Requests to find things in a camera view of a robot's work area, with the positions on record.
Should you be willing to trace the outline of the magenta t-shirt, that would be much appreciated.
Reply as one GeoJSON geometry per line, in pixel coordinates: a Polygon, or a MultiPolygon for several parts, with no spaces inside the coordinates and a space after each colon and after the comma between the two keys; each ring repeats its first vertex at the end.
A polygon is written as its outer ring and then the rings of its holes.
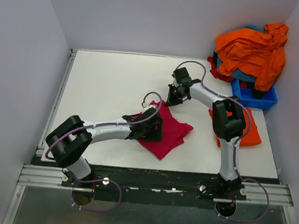
{"type": "Polygon", "coordinates": [[[177,121],[169,108],[165,106],[164,101],[162,101],[158,113],[162,117],[162,140],[157,142],[139,140],[138,142],[159,160],[162,160],[172,149],[184,143],[184,137],[193,130],[193,127],[177,121]]]}

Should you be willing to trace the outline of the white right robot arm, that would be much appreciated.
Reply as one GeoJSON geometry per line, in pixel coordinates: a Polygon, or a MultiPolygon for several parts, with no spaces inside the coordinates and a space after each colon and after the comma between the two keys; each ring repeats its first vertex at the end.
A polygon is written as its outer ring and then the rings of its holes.
{"type": "Polygon", "coordinates": [[[191,79],[185,67],[176,69],[169,85],[167,107],[177,106],[184,99],[194,99],[207,106],[212,111],[212,125],[215,135],[219,138],[221,148],[221,163],[218,174],[216,193],[228,198],[241,185],[238,175],[239,141],[246,128],[243,108],[238,97],[226,97],[208,88],[202,80],[191,79]]]}

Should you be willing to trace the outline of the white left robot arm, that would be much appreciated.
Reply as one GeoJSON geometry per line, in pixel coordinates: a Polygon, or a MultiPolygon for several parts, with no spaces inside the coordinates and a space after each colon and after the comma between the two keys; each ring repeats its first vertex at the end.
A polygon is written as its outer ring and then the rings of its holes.
{"type": "Polygon", "coordinates": [[[163,118],[155,106],[143,112],[124,115],[115,121],[84,122],[78,115],[70,116],[45,138],[58,167],[73,174],[80,187],[92,182],[92,167],[82,156],[91,144],[107,140],[162,140],[163,118]]]}

